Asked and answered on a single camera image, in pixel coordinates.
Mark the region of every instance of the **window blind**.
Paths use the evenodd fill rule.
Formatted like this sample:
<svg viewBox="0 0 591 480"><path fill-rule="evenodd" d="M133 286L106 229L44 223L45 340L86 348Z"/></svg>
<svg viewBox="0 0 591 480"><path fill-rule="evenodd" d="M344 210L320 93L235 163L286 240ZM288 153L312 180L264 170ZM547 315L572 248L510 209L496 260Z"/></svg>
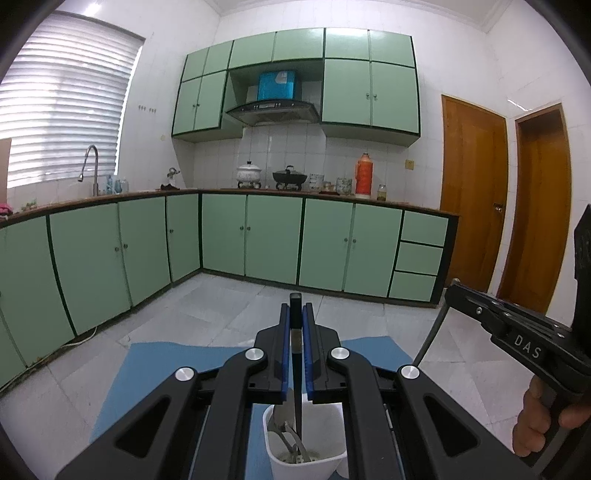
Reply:
<svg viewBox="0 0 591 480"><path fill-rule="evenodd" d="M12 138L8 187L77 177L90 144L99 174L118 161L124 106L143 40L53 13L0 84L0 138ZM94 153L85 172L94 172Z"/></svg>

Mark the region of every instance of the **small jar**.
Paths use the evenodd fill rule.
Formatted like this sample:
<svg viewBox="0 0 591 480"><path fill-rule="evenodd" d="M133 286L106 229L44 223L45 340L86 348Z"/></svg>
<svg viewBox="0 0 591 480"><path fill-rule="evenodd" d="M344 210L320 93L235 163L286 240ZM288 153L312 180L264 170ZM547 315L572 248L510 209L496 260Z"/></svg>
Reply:
<svg viewBox="0 0 591 480"><path fill-rule="evenodd" d="M380 185L378 187L378 201L385 202L386 201L386 185Z"/></svg>

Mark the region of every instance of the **metal pivot bolt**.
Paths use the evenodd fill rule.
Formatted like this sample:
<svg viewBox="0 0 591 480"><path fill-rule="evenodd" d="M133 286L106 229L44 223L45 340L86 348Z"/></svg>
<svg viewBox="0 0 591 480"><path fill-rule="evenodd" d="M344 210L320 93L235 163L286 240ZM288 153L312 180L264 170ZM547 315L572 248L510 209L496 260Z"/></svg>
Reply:
<svg viewBox="0 0 591 480"><path fill-rule="evenodd" d="M408 378L409 380L414 380L421 374L419 369L414 365L407 365L406 367L403 367L400 373L404 378Z"/></svg>
<svg viewBox="0 0 591 480"><path fill-rule="evenodd" d="M244 354L246 358L253 361L260 360L264 355L265 352L263 352L260 348L249 348Z"/></svg>
<svg viewBox="0 0 591 480"><path fill-rule="evenodd" d="M180 382L186 382L187 380L191 380L195 376L195 370L191 367L182 367L179 368L175 373L174 377L179 380Z"/></svg>
<svg viewBox="0 0 591 480"><path fill-rule="evenodd" d="M330 356L332 358L336 358L337 360L344 360L349 356L349 351L346 348L338 346L337 348L333 348L330 351Z"/></svg>

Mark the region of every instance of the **gooseneck faucet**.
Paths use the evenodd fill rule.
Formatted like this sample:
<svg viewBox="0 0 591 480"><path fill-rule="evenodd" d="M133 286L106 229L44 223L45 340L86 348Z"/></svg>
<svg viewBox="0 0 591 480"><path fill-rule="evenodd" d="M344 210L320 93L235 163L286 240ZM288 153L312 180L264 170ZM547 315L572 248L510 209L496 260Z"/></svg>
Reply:
<svg viewBox="0 0 591 480"><path fill-rule="evenodd" d="M99 150L96 148L95 145L90 145L86 149L86 155L84 155L84 165L82 165L82 171L80 172L80 177L78 177L78 181L84 180L84 169L86 168L86 160L88 160L88 154L90 153L91 149L95 151L95 182L92 184L92 196L98 197L99 195Z"/></svg>

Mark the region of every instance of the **kitchen cabinet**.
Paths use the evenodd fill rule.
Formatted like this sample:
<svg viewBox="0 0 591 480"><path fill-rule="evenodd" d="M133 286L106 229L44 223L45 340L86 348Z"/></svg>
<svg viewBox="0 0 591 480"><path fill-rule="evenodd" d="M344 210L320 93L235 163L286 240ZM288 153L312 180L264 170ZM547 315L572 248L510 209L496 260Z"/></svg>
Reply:
<svg viewBox="0 0 591 480"><path fill-rule="evenodd" d="M0 322L0 387L24 370L25 365L18 356L4 323Z"/></svg>
<svg viewBox="0 0 591 480"><path fill-rule="evenodd" d="M173 135L194 130L200 87L201 78L181 83L174 113Z"/></svg>
<svg viewBox="0 0 591 480"><path fill-rule="evenodd" d="M394 272L389 297L400 300L430 301L435 279L427 275Z"/></svg>
<svg viewBox="0 0 591 480"><path fill-rule="evenodd" d="M355 206L345 291L387 297L402 211L362 203Z"/></svg>
<svg viewBox="0 0 591 480"><path fill-rule="evenodd" d="M296 283L302 199L249 195L246 207L245 273Z"/></svg>
<svg viewBox="0 0 591 480"><path fill-rule="evenodd" d="M232 55L230 56L230 68L267 63L273 58L273 43L275 32L253 35L252 37L234 40Z"/></svg>
<svg viewBox="0 0 591 480"><path fill-rule="evenodd" d="M441 248L400 242L396 270L437 275L442 252Z"/></svg>
<svg viewBox="0 0 591 480"><path fill-rule="evenodd" d="M353 204L306 200L300 285L340 291L349 248Z"/></svg>
<svg viewBox="0 0 591 480"><path fill-rule="evenodd" d="M360 28L327 28L327 59L369 60L369 35Z"/></svg>
<svg viewBox="0 0 591 480"><path fill-rule="evenodd" d="M54 213L50 225L57 274L76 332L129 310L117 205Z"/></svg>
<svg viewBox="0 0 591 480"><path fill-rule="evenodd" d="M137 305L170 284L164 197L118 205L125 272L132 304Z"/></svg>
<svg viewBox="0 0 591 480"><path fill-rule="evenodd" d="M369 62L327 59L324 62L322 121L371 124Z"/></svg>
<svg viewBox="0 0 591 480"><path fill-rule="evenodd" d="M203 74L221 72L228 69L228 62L230 61L230 52L232 51L232 42L227 41L218 43L209 47L207 53L207 60L205 61L205 68Z"/></svg>
<svg viewBox="0 0 591 480"><path fill-rule="evenodd" d="M203 266L244 275L246 195L203 194Z"/></svg>
<svg viewBox="0 0 591 480"><path fill-rule="evenodd" d="M442 247L447 235L447 223L446 217L419 212L405 212L400 238L411 242Z"/></svg>
<svg viewBox="0 0 591 480"><path fill-rule="evenodd" d="M203 68L205 66L205 59L207 58L207 48L202 50L194 51L187 55L187 60L185 61L185 68L183 70L183 78L181 79L182 82L186 80L191 80L203 75Z"/></svg>
<svg viewBox="0 0 591 480"><path fill-rule="evenodd" d="M392 32L369 31L370 59L413 67L413 41L408 35Z"/></svg>
<svg viewBox="0 0 591 480"><path fill-rule="evenodd" d="M168 260L172 281L201 266L199 260L199 195L171 195L166 199Z"/></svg>
<svg viewBox="0 0 591 480"><path fill-rule="evenodd" d="M371 63L372 126L418 133L418 87L415 69Z"/></svg>
<svg viewBox="0 0 591 480"><path fill-rule="evenodd" d="M227 72L217 72L202 77L193 130L219 127L226 75Z"/></svg>
<svg viewBox="0 0 591 480"><path fill-rule="evenodd" d="M27 365L74 338L53 272L45 217L0 229L0 310Z"/></svg>
<svg viewBox="0 0 591 480"><path fill-rule="evenodd" d="M275 37L273 61L321 59L324 50L324 28L281 30Z"/></svg>

